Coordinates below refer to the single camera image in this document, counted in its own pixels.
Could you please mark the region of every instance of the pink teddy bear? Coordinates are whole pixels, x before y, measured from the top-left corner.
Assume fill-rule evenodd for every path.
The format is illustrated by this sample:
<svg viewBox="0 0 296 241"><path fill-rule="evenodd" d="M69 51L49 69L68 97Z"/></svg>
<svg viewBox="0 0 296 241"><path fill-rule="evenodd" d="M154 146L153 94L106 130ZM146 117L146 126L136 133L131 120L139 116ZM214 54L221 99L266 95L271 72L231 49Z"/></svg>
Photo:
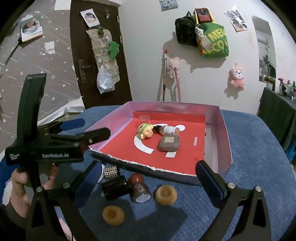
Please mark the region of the pink teddy bear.
<svg viewBox="0 0 296 241"><path fill-rule="evenodd" d="M178 57L175 58L170 58L168 60L168 74L170 75L170 78L175 79L176 74L174 71L174 68L176 68L177 74L179 73L179 68L180 68L180 59Z"/></svg>
<svg viewBox="0 0 296 241"><path fill-rule="evenodd" d="M234 88L240 87L241 90L244 90L244 76L242 75L242 68L239 69L231 69L231 73L233 74L233 80L230 83L233 85Z"/></svg>

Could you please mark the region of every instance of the white plastic bag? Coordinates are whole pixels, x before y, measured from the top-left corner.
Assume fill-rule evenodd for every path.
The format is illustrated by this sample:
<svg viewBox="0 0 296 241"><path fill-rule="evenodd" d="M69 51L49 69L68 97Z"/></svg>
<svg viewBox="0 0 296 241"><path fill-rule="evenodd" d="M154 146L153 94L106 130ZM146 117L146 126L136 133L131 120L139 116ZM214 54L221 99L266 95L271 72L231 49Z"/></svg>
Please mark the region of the white plastic bag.
<svg viewBox="0 0 296 241"><path fill-rule="evenodd" d="M100 91L100 94L115 90L115 86L112 82L112 77L103 65L101 65L101 68L99 70L96 84Z"/></svg>

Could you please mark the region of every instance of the yellow ring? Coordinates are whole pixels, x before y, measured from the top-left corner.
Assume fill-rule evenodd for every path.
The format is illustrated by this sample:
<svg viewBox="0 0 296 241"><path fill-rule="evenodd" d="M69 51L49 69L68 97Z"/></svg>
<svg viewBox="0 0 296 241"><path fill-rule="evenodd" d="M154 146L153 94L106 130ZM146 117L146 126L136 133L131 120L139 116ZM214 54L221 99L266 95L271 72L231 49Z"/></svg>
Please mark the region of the yellow ring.
<svg viewBox="0 0 296 241"><path fill-rule="evenodd" d="M117 206L107 206L103 210L103 218L107 224L117 226L126 218L124 211Z"/></svg>
<svg viewBox="0 0 296 241"><path fill-rule="evenodd" d="M161 186L155 194L156 201L161 205L172 205L177 200L177 197L176 189L170 185Z"/></svg>

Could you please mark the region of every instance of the red ball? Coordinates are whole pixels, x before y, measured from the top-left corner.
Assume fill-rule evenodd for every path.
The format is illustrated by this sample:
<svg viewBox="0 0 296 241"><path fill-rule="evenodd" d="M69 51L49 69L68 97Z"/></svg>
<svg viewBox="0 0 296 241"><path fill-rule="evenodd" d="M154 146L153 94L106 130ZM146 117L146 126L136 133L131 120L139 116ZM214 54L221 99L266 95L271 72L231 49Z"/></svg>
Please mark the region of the red ball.
<svg viewBox="0 0 296 241"><path fill-rule="evenodd" d="M144 182L144 178L141 174L139 173L134 173L130 176L129 178L129 182L130 184L134 185L136 183L143 183Z"/></svg>

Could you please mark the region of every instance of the black backpack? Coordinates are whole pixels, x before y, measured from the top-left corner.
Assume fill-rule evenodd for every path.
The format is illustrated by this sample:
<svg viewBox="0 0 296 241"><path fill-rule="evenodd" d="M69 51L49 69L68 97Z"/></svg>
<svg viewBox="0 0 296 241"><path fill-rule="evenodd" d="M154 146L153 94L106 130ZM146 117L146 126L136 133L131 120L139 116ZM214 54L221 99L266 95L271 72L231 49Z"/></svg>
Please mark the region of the black backpack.
<svg viewBox="0 0 296 241"><path fill-rule="evenodd" d="M196 35L194 33L195 21L188 11L187 15L175 20L177 41L179 44L197 47Z"/></svg>

